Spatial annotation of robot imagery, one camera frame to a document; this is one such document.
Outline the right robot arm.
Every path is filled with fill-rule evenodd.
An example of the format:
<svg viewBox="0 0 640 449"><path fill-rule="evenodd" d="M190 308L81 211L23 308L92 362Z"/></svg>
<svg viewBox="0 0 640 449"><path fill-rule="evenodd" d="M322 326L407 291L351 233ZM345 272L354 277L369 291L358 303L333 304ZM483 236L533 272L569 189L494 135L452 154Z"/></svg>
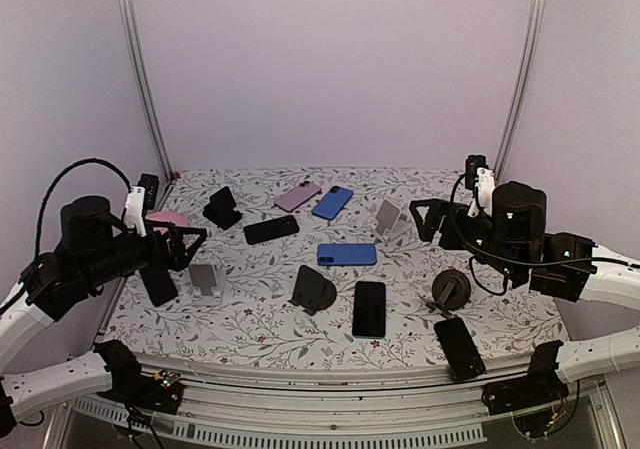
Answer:
<svg viewBox="0 0 640 449"><path fill-rule="evenodd" d="M441 247L466 250L500 273L514 288L527 286L542 295L570 302L639 307L639 263L568 232L546 230L543 191L510 181L492 190L490 199L465 205L448 199L412 201L409 210L424 242L436 233ZM537 405L555 389L594 375L639 365L639 329L583 341L553 341L537 347L517 396Z"/></svg>

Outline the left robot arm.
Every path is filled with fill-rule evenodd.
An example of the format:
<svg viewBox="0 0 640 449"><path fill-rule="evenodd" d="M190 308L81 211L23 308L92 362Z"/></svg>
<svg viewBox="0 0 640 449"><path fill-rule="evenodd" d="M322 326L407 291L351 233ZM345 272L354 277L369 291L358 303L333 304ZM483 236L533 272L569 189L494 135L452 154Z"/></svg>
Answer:
<svg viewBox="0 0 640 449"><path fill-rule="evenodd" d="M1 364L7 366L36 335L102 287L138 273L149 299L161 306L177 295L169 274L186 269L207 238L203 228L144 217L144 200L129 196L132 216L117 218L102 196L84 196L60 211L61 240L21 273L1 307ZM120 341L49 368L1 376L1 433L58 402L103 393L141 402L152 381Z"/></svg>

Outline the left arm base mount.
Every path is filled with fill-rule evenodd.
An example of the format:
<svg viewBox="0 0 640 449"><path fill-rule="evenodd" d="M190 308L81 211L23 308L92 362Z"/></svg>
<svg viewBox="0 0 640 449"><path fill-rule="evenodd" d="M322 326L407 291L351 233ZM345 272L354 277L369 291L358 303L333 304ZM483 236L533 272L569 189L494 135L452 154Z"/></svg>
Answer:
<svg viewBox="0 0 640 449"><path fill-rule="evenodd" d="M112 387L97 395L126 406L176 415L182 402L184 385L167 375L142 374L135 355L118 340L98 343L93 351L102 357L111 375Z"/></svg>

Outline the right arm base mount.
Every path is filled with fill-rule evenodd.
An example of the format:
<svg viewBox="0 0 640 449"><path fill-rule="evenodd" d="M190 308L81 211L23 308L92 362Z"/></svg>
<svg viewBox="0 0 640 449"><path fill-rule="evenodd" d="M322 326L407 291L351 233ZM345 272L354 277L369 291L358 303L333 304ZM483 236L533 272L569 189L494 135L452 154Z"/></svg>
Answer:
<svg viewBox="0 0 640 449"><path fill-rule="evenodd" d="M505 414L558 402L556 408L545 409L541 415L517 416L512 422L529 440L547 439L562 431L574 418L581 397L581 384L577 382L572 407L568 408L569 386L556 373L559 368L556 358L563 345L562 341L552 341L537 346L524 376L484 385L481 401L489 414Z"/></svg>

